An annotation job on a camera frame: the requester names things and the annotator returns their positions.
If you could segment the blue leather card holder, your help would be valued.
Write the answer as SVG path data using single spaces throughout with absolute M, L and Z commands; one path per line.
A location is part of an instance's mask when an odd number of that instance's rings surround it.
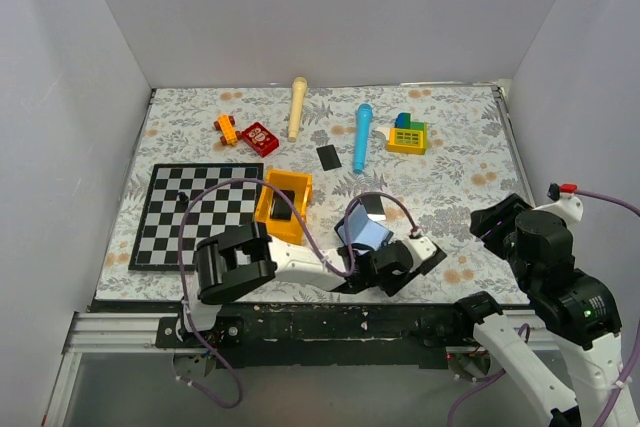
M 356 255 L 376 251 L 386 246 L 393 237 L 391 230 L 369 218 L 360 200 L 354 204 L 349 215 L 334 226 L 334 231 L 343 244 L 350 239 Z

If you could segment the black VIP card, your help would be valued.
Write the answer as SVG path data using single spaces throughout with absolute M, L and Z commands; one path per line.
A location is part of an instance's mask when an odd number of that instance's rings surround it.
M 367 195 L 360 199 L 367 216 L 373 221 L 385 221 L 386 214 L 379 195 Z

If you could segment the black credit card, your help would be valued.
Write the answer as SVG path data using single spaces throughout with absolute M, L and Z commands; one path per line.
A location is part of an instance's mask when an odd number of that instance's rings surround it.
M 342 166 L 334 145 L 325 145 L 316 149 L 324 171 L 331 171 Z

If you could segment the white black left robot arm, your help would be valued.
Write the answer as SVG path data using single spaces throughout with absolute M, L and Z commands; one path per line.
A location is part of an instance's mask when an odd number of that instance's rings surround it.
M 445 258 L 445 252 L 426 236 L 402 238 L 357 254 L 353 274 L 343 278 L 326 264 L 347 269 L 344 247 L 316 256 L 309 247 L 269 235 L 261 222 L 232 226 L 197 245 L 195 274 L 182 300 L 178 334 L 190 346 L 205 345 L 224 304 L 272 280 L 347 295 L 378 288 L 392 297 Z

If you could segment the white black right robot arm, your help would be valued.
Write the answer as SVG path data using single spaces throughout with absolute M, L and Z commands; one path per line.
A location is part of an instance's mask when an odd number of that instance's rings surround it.
M 512 194 L 470 216 L 471 234 L 509 264 L 552 334 L 572 384 L 549 370 L 486 292 L 455 303 L 452 330 L 460 342 L 476 341 L 490 352 L 542 425 L 636 426 L 629 382 L 639 352 L 622 359 L 622 323 L 613 294 L 575 265 L 570 228 L 582 219 L 585 195 L 573 184 L 554 184 L 546 205 L 532 207 Z

